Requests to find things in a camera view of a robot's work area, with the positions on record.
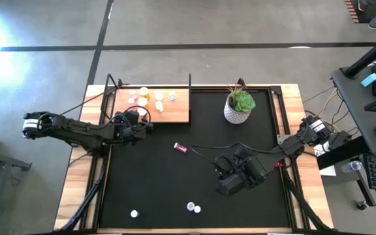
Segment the succulent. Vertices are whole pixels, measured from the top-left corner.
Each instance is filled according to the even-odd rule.
[[[256,106],[252,96],[243,90],[242,87],[236,86],[234,89],[229,86],[231,91],[228,95],[228,105],[236,112],[249,113]]]

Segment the concrete floor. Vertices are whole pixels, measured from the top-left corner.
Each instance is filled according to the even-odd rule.
[[[0,46],[97,44],[107,0],[0,0]],[[376,31],[351,21],[343,0],[117,0],[105,45],[179,43],[375,42]],[[370,48],[103,51],[94,84],[111,73],[132,84],[299,84],[303,101],[330,87],[331,71]],[[0,201],[0,234],[51,231],[70,147],[59,140],[25,140],[23,114],[60,113],[82,101],[94,51],[0,52],[0,153],[33,163],[17,173]],[[304,103],[317,112],[329,93]],[[339,101],[322,115],[330,120]],[[338,116],[347,111],[346,107]],[[68,114],[79,117],[79,110]],[[337,126],[355,125],[351,116]],[[376,207],[356,211],[356,182],[326,185],[335,227],[376,233]]]

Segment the white plant pot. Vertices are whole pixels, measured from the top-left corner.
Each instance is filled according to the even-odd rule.
[[[249,117],[250,112],[248,113],[242,113],[242,112],[236,112],[234,109],[228,105],[228,98],[226,100],[225,105],[225,118],[228,122],[232,124],[241,124]]]

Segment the potted plant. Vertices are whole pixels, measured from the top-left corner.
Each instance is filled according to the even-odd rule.
[[[225,117],[227,121],[233,124],[241,124],[249,117],[252,109],[256,106],[252,96],[243,90],[243,87],[230,89],[225,105]]]

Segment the blue sticky note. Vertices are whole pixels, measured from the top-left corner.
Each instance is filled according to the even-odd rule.
[[[362,82],[361,84],[366,87],[368,85],[370,85],[373,81],[376,80],[376,74],[371,74],[369,76],[367,76]]]

